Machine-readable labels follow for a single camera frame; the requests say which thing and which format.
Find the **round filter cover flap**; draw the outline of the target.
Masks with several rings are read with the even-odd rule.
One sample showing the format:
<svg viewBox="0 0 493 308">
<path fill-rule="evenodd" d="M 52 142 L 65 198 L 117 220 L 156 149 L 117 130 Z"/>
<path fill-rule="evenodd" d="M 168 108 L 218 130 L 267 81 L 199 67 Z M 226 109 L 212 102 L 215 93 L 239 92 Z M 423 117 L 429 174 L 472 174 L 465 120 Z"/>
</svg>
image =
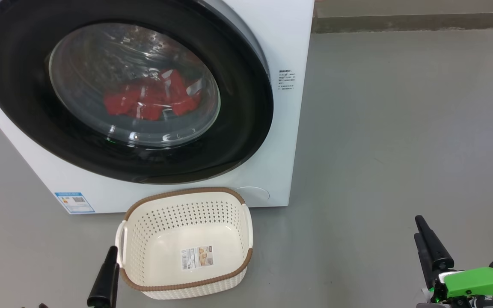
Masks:
<svg viewBox="0 0 493 308">
<path fill-rule="evenodd" d="M 237 187 L 235 191 L 241 195 L 246 204 L 265 203 L 270 198 L 270 194 L 260 187 Z"/>
</svg>

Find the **cream perforated basket brown rim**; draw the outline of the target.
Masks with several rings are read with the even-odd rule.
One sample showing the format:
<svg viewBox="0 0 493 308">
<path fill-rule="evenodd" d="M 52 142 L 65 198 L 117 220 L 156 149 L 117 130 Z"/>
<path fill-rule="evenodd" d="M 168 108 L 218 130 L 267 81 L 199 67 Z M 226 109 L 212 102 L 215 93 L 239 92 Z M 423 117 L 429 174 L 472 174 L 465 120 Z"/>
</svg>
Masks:
<svg viewBox="0 0 493 308">
<path fill-rule="evenodd" d="M 245 200 L 224 187 L 179 190 L 141 199 L 125 213 L 115 245 L 120 277 L 156 300 L 224 292 L 246 275 L 254 246 Z M 214 265 L 182 270 L 181 250 L 213 246 Z"/>
</svg>

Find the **printed product label sticker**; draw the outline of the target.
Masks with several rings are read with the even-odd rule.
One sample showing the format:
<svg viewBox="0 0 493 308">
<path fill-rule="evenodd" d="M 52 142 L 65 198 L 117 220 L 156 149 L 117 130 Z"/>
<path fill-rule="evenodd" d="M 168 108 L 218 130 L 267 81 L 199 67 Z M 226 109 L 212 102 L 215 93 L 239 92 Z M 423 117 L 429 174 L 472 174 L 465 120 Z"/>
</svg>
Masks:
<svg viewBox="0 0 493 308">
<path fill-rule="evenodd" d="M 182 270 L 211 267 L 214 265 L 213 246 L 201 246 L 181 250 Z"/>
</svg>

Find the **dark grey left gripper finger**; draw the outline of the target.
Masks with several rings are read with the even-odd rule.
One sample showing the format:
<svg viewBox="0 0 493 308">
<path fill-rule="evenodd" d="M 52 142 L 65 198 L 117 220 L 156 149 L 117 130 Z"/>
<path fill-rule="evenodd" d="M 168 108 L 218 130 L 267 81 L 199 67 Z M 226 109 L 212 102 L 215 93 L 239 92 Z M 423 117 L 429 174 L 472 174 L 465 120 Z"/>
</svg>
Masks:
<svg viewBox="0 0 493 308">
<path fill-rule="evenodd" d="M 118 248 L 110 247 L 87 299 L 88 308 L 116 308 L 120 266 Z"/>
</svg>

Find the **white front-load washing machine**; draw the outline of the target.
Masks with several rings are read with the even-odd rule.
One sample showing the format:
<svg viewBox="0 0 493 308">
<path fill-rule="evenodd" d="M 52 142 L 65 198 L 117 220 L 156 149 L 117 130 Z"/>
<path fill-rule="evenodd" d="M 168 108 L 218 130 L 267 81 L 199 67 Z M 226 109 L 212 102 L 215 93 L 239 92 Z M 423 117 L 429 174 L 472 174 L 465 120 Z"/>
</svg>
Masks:
<svg viewBox="0 0 493 308">
<path fill-rule="evenodd" d="M 80 169 L 43 152 L 0 112 L 0 130 L 54 197 L 56 192 L 80 192 L 95 213 L 122 213 L 139 199 L 176 190 L 260 187 L 270 198 L 248 206 L 289 204 L 315 0 L 205 1 L 225 2 L 252 31 L 264 52 L 274 106 L 260 148 L 235 169 L 209 179 L 181 184 L 129 183 Z"/>
</svg>

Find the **red and white garment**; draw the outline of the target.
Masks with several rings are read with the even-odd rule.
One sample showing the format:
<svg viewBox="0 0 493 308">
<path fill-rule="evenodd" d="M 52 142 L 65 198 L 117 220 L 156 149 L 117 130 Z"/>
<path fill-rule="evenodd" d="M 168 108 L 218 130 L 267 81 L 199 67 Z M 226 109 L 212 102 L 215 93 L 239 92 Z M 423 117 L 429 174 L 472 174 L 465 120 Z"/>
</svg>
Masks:
<svg viewBox="0 0 493 308">
<path fill-rule="evenodd" d="M 104 94 L 104 107 L 109 115 L 158 121 L 170 109 L 184 116 L 198 109 L 205 79 L 186 79 L 176 69 L 164 70 L 157 79 L 134 79 Z"/>
</svg>

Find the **blue energy label sticker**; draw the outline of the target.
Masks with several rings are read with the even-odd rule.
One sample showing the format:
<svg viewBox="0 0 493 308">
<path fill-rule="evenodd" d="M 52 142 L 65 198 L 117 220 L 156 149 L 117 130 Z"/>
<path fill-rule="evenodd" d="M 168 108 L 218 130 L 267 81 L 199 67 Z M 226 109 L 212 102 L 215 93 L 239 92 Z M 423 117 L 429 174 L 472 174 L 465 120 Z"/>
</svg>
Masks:
<svg viewBox="0 0 493 308">
<path fill-rule="evenodd" d="M 70 214 L 95 213 L 95 210 L 80 192 L 55 192 L 54 195 Z"/>
</svg>

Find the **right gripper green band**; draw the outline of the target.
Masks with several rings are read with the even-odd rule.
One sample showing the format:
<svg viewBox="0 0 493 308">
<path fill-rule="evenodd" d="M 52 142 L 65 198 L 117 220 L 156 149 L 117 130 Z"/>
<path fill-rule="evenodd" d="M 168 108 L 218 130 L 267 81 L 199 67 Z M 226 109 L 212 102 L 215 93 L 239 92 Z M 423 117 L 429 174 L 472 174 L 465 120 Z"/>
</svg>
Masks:
<svg viewBox="0 0 493 308">
<path fill-rule="evenodd" d="M 454 260 L 422 215 L 415 216 L 419 263 L 427 288 L 417 308 L 493 308 L 493 268 L 446 271 Z"/>
</svg>

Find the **round black-rimmed glass washer door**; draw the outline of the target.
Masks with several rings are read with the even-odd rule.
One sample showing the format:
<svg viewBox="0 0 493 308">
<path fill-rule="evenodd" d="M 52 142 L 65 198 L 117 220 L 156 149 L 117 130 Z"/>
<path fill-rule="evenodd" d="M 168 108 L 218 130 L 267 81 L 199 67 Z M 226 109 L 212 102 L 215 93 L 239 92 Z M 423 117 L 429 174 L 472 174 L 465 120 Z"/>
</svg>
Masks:
<svg viewBox="0 0 493 308">
<path fill-rule="evenodd" d="M 205 79 L 198 109 L 107 113 L 104 94 L 168 69 Z M 0 112 L 80 169 L 143 184 L 216 177 L 260 148 L 273 106 L 264 52 L 225 2 L 0 0 Z"/>
</svg>

